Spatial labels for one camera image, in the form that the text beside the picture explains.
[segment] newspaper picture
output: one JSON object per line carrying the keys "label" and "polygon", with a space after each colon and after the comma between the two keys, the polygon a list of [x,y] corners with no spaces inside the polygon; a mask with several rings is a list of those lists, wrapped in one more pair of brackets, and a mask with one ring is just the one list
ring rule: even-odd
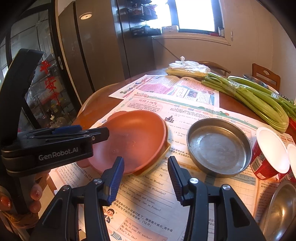
{"label": "newspaper picture", "polygon": [[135,90],[166,94],[176,98],[198,101],[219,107],[219,92],[190,77],[179,79],[173,75],[145,75],[109,95],[126,99]]}
{"label": "newspaper picture", "polygon": [[[165,158],[144,176],[124,176],[119,186],[116,200],[110,207],[104,207],[104,215],[111,240],[173,240],[182,241],[187,224],[189,207],[177,201],[168,173],[168,157],[175,156],[182,168],[191,176],[207,185],[229,184],[241,198],[247,209],[258,222],[262,212],[279,185],[278,177],[261,181],[255,177],[250,167],[230,178],[216,178],[203,173],[191,160],[186,144],[189,127],[204,118],[219,118],[240,128],[253,146],[256,129],[260,126],[271,128],[247,116],[230,112],[212,105],[174,96],[135,90],[129,98],[121,102],[92,128],[105,123],[108,117],[118,111],[150,110],[166,121],[169,127],[168,141],[171,148]],[[288,134],[276,132],[287,146],[293,143]],[[57,189],[69,184],[71,187],[86,185],[99,177],[91,167],[80,168],[76,163],[53,169],[50,176]],[[79,227],[85,231],[83,206],[79,209]],[[214,240],[214,208],[209,205],[208,240]]]}

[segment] stainless steel bowl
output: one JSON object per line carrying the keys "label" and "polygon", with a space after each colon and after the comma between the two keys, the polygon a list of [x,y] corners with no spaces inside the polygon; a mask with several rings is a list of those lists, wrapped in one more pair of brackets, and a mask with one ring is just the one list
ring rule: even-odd
{"label": "stainless steel bowl", "polygon": [[195,122],[187,132],[193,162],[215,177],[233,177],[251,162],[252,148],[246,135],[234,124],[209,118]]}
{"label": "stainless steel bowl", "polygon": [[266,241],[295,240],[295,237],[288,235],[296,228],[295,215],[296,188],[291,181],[286,180],[276,189],[259,222]]}
{"label": "stainless steel bowl", "polygon": [[253,77],[253,76],[251,76],[251,75],[247,75],[247,74],[244,74],[243,76],[244,76],[245,79],[250,80],[250,81],[252,81],[252,82],[255,82],[255,83],[257,83],[257,84],[263,86],[263,87],[266,88],[266,89],[269,89],[268,86],[267,86],[267,84],[265,84],[265,83],[262,82],[261,80],[255,78],[255,77]]}

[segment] paper cup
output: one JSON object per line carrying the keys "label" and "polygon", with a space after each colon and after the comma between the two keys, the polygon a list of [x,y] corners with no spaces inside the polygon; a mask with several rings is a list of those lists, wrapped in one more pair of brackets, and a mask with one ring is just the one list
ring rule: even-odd
{"label": "paper cup", "polygon": [[296,174],[296,146],[293,144],[289,144],[287,147],[288,151],[288,157],[290,162],[290,168],[289,171],[285,174],[279,174],[279,180],[280,182],[283,182],[285,180],[290,180],[294,183],[296,183],[296,178],[294,173]]}
{"label": "paper cup", "polygon": [[287,173],[290,167],[287,149],[278,135],[265,127],[258,128],[256,135],[251,160],[256,177],[266,180]]}

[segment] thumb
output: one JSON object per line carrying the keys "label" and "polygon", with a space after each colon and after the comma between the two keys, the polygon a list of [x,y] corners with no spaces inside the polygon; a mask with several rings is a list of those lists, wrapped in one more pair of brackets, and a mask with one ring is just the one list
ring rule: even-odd
{"label": "thumb", "polygon": [[0,192],[0,211],[9,211],[11,209],[11,205],[12,203],[10,199]]}

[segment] window sill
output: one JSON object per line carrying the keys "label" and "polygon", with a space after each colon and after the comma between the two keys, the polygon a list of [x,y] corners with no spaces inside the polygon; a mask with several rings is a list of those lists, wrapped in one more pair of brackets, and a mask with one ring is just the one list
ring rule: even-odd
{"label": "window sill", "polygon": [[154,39],[196,39],[209,42],[215,42],[231,46],[231,44],[221,37],[211,36],[207,34],[194,34],[194,33],[164,33],[161,35],[152,36]]}

